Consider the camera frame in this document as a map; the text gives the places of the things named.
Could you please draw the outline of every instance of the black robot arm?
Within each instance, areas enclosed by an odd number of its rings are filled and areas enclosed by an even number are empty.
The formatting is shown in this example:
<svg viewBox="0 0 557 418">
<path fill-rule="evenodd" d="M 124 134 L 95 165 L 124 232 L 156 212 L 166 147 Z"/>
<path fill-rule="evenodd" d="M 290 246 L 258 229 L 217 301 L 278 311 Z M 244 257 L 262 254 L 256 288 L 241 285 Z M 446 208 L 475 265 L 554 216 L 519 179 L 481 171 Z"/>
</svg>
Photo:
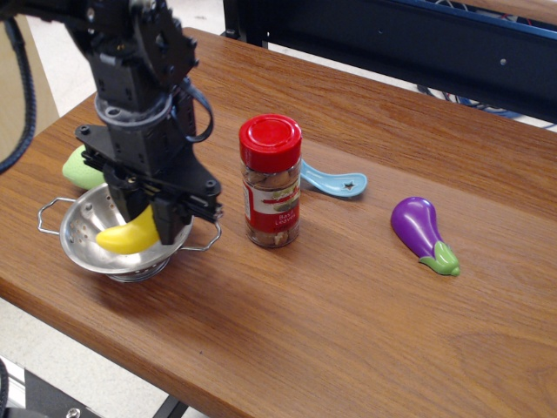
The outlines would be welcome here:
<svg viewBox="0 0 557 418">
<path fill-rule="evenodd" d="M 89 61 L 103 126 L 83 125 L 85 163 L 104 173 L 126 220 L 153 207 L 163 244 L 191 216 L 216 222 L 220 184 L 193 145 L 212 130 L 209 103 L 188 78 L 196 41 L 182 34 L 164 0 L 0 0 L 0 19 L 18 13 L 65 24 Z M 193 102 L 211 115 L 197 134 Z"/>
</svg>

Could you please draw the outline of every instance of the green toy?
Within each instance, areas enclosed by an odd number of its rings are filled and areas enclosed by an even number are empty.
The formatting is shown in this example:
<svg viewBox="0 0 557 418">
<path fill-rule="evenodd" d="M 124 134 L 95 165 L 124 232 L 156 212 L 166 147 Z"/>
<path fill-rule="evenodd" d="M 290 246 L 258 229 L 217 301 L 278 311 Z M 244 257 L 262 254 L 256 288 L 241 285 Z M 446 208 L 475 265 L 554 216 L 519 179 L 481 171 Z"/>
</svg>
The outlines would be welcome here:
<svg viewBox="0 0 557 418">
<path fill-rule="evenodd" d="M 85 165 L 81 153 L 85 151 L 85 145 L 79 146 L 68 158 L 62 167 L 62 174 L 71 183 L 82 189 L 90 190 L 104 183 L 103 174 L 99 170 Z"/>
</svg>

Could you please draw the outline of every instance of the yellow banana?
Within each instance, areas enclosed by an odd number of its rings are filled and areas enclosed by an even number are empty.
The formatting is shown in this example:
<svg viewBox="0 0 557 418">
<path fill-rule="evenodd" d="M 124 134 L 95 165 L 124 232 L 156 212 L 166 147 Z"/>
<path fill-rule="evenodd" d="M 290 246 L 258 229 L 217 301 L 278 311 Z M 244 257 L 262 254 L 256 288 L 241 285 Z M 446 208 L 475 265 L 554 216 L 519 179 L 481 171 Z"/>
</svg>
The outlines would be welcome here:
<svg viewBox="0 0 557 418">
<path fill-rule="evenodd" d="M 141 253 L 158 241 L 151 205 L 125 225 L 113 226 L 97 235 L 97 244 L 118 254 Z"/>
</svg>

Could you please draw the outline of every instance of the jar lid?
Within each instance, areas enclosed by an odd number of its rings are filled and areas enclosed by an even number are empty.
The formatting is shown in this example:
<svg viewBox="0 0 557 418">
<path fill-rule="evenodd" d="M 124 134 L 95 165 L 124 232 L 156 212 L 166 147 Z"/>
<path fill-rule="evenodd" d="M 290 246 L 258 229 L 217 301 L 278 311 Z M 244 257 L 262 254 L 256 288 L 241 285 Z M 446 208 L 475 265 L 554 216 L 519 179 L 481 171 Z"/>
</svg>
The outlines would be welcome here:
<svg viewBox="0 0 557 418">
<path fill-rule="evenodd" d="M 256 172 L 283 172 L 299 160 L 302 130 L 287 116 L 256 116 L 240 128 L 240 156 Z"/>
</svg>

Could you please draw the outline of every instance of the metal colander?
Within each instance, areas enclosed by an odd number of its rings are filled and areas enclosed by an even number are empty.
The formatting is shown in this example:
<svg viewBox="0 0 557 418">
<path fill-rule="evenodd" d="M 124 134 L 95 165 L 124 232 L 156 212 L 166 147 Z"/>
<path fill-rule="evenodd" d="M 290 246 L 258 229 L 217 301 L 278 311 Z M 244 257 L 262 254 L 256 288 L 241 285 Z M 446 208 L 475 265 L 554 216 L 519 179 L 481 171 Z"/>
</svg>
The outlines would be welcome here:
<svg viewBox="0 0 557 418">
<path fill-rule="evenodd" d="M 44 211 L 60 201 L 72 203 L 62 219 L 60 231 L 43 228 Z M 206 251 L 221 234 L 220 226 L 216 223 L 217 235 L 207 246 L 183 246 L 190 234 L 192 218 L 191 223 L 184 226 L 172 245 L 163 246 L 158 241 L 141 253 L 129 255 L 107 251 L 97 244 L 97 234 L 107 228 L 123 225 L 125 220 L 112 202 L 106 184 L 89 190 L 79 199 L 55 198 L 43 206 L 37 216 L 38 230 L 42 233 L 59 235 L 64 252 L 73 262 L 89 271 L 103 273 L 111 279 L 122 282 L 149 279 L 168 264 L 176 251 Z"/>
</svg>

